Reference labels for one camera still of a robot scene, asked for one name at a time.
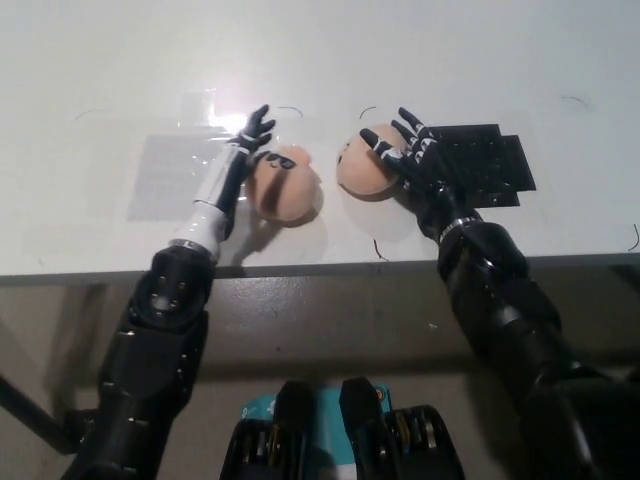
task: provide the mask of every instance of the black marker line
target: black marker line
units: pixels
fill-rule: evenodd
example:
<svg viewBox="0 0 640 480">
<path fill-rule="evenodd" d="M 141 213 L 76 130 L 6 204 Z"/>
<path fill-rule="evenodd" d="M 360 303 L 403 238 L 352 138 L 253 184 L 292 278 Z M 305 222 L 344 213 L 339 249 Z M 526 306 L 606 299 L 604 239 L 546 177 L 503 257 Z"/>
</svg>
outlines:
<svg viewBox="0 0 640 480">
<path fill-rule="evenodd" d="M 278 107 L 278 108 L 287 108 L 289 110 L 295 110 L 300 114 L 300 118 L 304 118 L 304 113 L 302 113 L 302 110 L 300 110 L 299 108 L 296 108 L 296 107 Z"/>
<path fill-rule="evenodd" d="M 572 97 L 570 95 L 563 95 L 560 98 L 563 100 L 575 100 L 576 102 L 580 102 L 585 108 L 589 108 L 589 104 L 582 100 L 580 97 Z"/>
<path fill-rule="evenodd" d="M 388 262 L 389 259 L 388 258 L 384 258 L 381 254 L 380 254 L 380 250 L 378 250 L 378 242 L 376 241 L 376 239 L 373 239 L 373 248 L 375 249 L 376 253 L 378 254 L 378 258 L 380 260 L 384 260 L 385 262 Z"/>
<path fill-rule="evenodd" d="M 82 117 L 84 117 L 85 115 L 88 115 L 88 114 L 90 114 L 90 113 L 93 113 L 93 112 L 102 112 L 102 111 L 104 111 L 104 110 L 106 110 L 106 108 L 92 108 L 92 109 L 90 109 L 90 110 L 85 110 L 84 112 L 82 112 L 82 113 L 80 113 L 80 114 L 76 115 L 76 117 L 73 119 L 73 121 L 79 120 L 79 119 L 81 119 Z"/>
<path fill-rule="evenodd" d="M 638 233 L 638 227 L 636 226 L 636 224 L 633 224 L 633 229 L 636 231 L 636 244 L 631 247 L 629 250 L 627 250 L 627 252 L 632 252 L 636 249 L 636 247 L 638 245 L 640 245 L 640 233 Z"/>
</svg>

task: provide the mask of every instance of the tan ball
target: tan ball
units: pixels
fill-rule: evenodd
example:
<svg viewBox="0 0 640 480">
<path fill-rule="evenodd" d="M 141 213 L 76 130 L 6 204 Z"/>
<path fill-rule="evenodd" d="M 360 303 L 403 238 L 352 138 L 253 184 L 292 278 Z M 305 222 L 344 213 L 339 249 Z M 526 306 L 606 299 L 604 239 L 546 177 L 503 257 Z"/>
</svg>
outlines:
<svg viewBox="0 0 640 480">
<path fill-rule="evenodd" d="M 245 191 L 261 217 L 290 223 L 313 208 L 318 179 L 310 162 L 309 154 L 298 146 L 281 147 L 258 160 Z"/>
<path fill-rule="evenodd" d="M 369 127 L 381 139 L 404 150 L 407 143 L 391 125 Z M 398 180 L 360 135 L 347 142 L 338 156 L 338 183 L 356 195 L 368 196 L 383 192 Z"/>
</svg>

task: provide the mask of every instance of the robotic hand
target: robotic hand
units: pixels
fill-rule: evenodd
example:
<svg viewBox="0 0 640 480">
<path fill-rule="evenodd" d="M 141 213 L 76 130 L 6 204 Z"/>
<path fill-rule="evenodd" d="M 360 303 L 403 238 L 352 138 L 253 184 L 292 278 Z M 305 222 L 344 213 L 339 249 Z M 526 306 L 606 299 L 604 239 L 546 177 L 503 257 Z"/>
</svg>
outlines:
<svg viewBox="0 0 640 480">
<path fill-rule="evenodd" d="M 456 165 L 428 127 L 400 109 L 401 152 L 361 137 L 405 181 L 422 232 L 439 244 L 438 272 L 476 356 L 499 376 L 520 415 L 536 478 L 640 478 L 640 387 L 581 362 L 560 316 L 507 231 L 465 205 Z"/>
<path fill-rule="evenodd" d="M 263 123 L 269 106 L 253 112 L 247 126 L 230 139 L 219 158 L 211 165 L 194 200 L 191 219 L 172 240 L 172 245 L 202 248 L 214 262 L 220 257 L 220 243 L 233 230 L 235 208 L 240 187 L 253 169 L 253 154 L 269 143 L 275 120 Z"/>
<path fill-rule="evenodd" d="M 63 480 L 153 480 L 174 418 L 191 397 L 207 337 L 220 244 L 233 228 L 253 154 L 271 139 L 269 107 L 224 146 L 169 247 L 157 252 L 129 300 L 99 377 L 100 404 Z"/>
<path fill-rule="evenodd" d="M 440 242 L 454 220 L 470 223 L 480 220 L 480 215 L 465 207 L 458 168 L 429 127 L 404 108 L 398 113 L 412 129 L 396 120 L 391 122 L 409 145 L 406 152 L 380 140 L 369 129 L 363 129 L 360 136 L 404 180 L 423 234 Z"/>
</svg>

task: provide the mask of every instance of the ball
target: ball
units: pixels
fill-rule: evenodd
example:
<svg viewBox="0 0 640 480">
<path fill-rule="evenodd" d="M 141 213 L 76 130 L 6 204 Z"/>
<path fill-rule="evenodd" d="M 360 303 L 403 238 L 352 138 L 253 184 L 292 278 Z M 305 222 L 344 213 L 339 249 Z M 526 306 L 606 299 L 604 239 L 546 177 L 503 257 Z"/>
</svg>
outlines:
<svg viewBox="0 0 640 480">
<path fill-rule="evenodd" d="M 407 147 L 400 132 L 391 125 L 376 125 L 370 130 L 394 147 L 401 150 Z M 384 164 L 360 135 L 349 140 L 340 152 L 336 173 L 338 183 L 345 190 L 360 196 L 381 193 L 398 180 L 398 175 Z"/>
<path fill-rule="evenodd" d="M 318 179 L 310 163 L 311 157 L 299 146 L 280 147 L 260 156 L 245 192 L 261 217 L 291 223 L 313 208 Z"/>
</svg>

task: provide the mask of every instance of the table surface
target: table surface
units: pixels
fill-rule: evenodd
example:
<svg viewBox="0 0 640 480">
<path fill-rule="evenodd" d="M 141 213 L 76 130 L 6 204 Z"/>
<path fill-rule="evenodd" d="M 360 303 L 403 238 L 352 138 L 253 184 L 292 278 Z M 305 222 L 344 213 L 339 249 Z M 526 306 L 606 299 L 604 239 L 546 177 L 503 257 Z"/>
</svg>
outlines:
<svg viewBox="0 0 640 480">
<path fill-rule="evenodd" d="M 335 182 L 345 141 L 399 106 L 430 125 L 498 123 L 520 137 L 537 190 L 481 213 L 534 261 L 637 258 L 639 2 L 9 3 L 4 281 L 144 270 L 215 161 L 207 125 L 263 103 L 280 121 L 275 143 L 310 151 L 322 208 L 277 229 L 256 227 L 242 203 L 221 275 L 433 264 L 436 246 L 396 200 L 362 202 Z"/>
</svg>

